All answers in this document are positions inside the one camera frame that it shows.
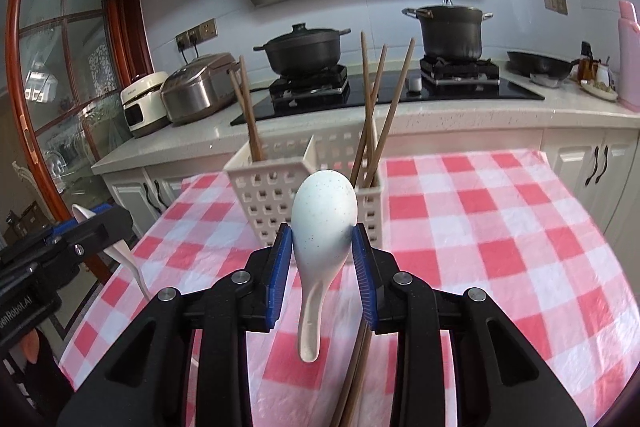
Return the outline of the person left hand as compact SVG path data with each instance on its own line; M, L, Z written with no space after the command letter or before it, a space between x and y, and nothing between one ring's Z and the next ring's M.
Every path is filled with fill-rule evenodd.
M33 329L21 339L20 347L26 361L30 364L36 364L39 353L39 335L37 329Z

